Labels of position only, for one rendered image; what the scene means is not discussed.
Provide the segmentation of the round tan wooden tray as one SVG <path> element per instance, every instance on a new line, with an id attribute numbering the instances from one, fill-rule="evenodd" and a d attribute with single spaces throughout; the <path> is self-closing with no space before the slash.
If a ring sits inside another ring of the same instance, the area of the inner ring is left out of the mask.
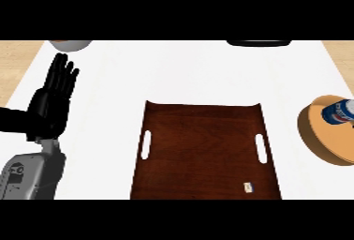
<path id="1" fill-rule="evenodd" d="M 298 134 L 316 156 L 328 163 L 354 166 L 354 121 L 331 125 L 322 109 L 341 101 L 338 96 L 321 96 L 298 114 Z"/>

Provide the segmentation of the dark brown wooden tray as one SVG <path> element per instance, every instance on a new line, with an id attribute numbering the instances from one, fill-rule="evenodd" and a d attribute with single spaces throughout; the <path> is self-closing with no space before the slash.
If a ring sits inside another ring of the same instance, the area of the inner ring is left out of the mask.
<path id="1" fill-rule="evenodd" d="M 157 200 L 278 200 L 275 162 L 259 160 L 267 130 L 262 106 L 145 104 L 130 197 Z"/>

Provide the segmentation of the blue and white can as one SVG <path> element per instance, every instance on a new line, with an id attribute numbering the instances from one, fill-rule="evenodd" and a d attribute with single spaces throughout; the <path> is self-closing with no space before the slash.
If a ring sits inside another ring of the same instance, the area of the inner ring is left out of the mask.
<path id="1" fill-rule="evenodd" d="M 354 121 L 354 99 L 343 99 L 322 110 L 322 118 L 331 125 Z"/>

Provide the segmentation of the black flat object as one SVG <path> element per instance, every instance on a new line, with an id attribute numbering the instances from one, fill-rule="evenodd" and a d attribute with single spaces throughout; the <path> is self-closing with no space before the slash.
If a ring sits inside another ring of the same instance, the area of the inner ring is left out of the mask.
<path id="1" fill-rule="evenodd" d="M 239 47 L 282 47 L 291 44 L 293 40 L 228 40 L 228 43 Z"/>

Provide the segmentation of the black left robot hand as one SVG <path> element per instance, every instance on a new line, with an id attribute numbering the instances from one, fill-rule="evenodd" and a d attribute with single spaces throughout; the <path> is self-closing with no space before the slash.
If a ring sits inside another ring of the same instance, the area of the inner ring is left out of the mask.
<path id="1" fill-rule="evenodd" d="M 26 133 L 27 141 L 57 139 L 67 128 L 79 69 L 67 53 L 58 53 L 46 82 L 34 92 L 29 110 L 0 107 L 0 132 Z"/>

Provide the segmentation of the grey bowl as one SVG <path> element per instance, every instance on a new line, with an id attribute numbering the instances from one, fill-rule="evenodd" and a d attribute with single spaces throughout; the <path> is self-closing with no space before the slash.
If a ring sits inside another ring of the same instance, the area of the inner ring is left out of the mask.
<path id="1" fill-rule="evenodd" d="M 51 43 L 54 44 L 55 48 L 65 52 L 77 52 L 83 50 L 92 43 L 90 40 L 52 40 Z"/>

